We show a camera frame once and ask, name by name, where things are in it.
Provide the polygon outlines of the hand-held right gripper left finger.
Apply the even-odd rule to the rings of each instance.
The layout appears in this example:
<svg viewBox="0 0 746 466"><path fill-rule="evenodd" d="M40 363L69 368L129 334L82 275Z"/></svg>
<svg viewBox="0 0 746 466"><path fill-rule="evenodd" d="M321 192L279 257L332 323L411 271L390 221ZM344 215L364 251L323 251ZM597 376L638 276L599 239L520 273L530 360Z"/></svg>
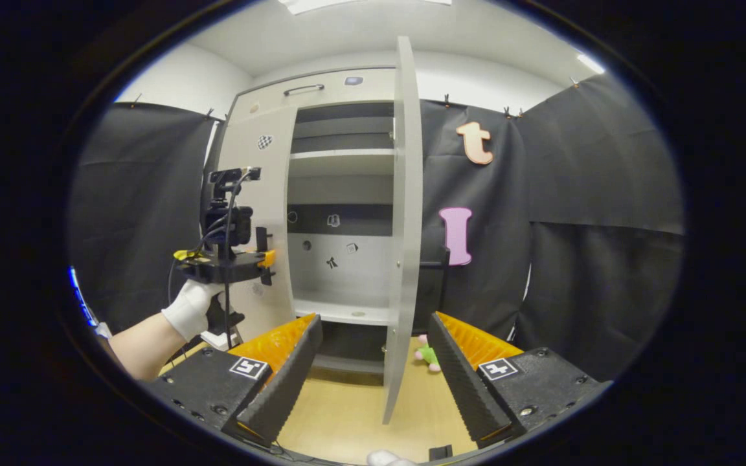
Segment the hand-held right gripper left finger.
<svg viewBox="0 0 746 466"><path fill-rule="evenodd" d="M229 351L202 348L148 389L202 425L269 447L298 401L322 336L320 315L300 316Z"/></svg>

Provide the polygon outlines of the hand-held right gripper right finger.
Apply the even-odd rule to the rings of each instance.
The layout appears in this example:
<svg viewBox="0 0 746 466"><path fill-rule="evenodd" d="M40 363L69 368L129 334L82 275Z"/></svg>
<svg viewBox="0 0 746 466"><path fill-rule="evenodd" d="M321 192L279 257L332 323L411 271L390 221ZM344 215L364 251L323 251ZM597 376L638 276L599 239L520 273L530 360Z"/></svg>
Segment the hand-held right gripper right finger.
<svg viewBox="0 0 746 466"><path fill-rule="evenodd" d="M480 449L550 427L609 389L547 347L523 351L437 312L427 342Z"/></svg>

